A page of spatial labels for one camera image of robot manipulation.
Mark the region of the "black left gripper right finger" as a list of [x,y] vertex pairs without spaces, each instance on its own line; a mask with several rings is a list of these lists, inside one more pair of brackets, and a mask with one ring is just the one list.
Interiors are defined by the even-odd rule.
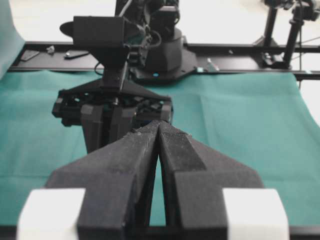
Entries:
[[287,240],[278,192],[247,165],[162,122],[165,220],[183,240]]

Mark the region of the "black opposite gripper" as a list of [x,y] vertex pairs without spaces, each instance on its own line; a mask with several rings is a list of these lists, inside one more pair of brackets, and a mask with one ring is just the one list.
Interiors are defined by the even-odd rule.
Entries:
[[143,124],[153,120],[171,124],[173,103],[171,97],[131,81],[125,63],[104,70],[101,78],[60,90],[52,108],[52,115],[65,126],[81,124],[88,154],[102,147],[103,114],[112,115],[109,141],[115,142],[131,131],[135,117]]

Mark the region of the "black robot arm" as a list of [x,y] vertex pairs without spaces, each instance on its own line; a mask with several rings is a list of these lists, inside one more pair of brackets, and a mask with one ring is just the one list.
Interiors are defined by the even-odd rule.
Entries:
[[52,114],[80,125],[87,155],[30,192],[18,239],[287,240],[275,189],[252,168],[172,126],[173,104],[133,82],[182,75],[178,3],[127,0],[114,17],[76,16],[60,30],[104,66],[100,79],[61,90]]

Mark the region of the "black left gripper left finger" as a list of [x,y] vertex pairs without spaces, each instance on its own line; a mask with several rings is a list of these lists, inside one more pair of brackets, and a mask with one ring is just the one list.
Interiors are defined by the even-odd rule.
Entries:
[[32,190],[17,223],[19,240],[123,240],[157,161],[159,121],[54,170]]

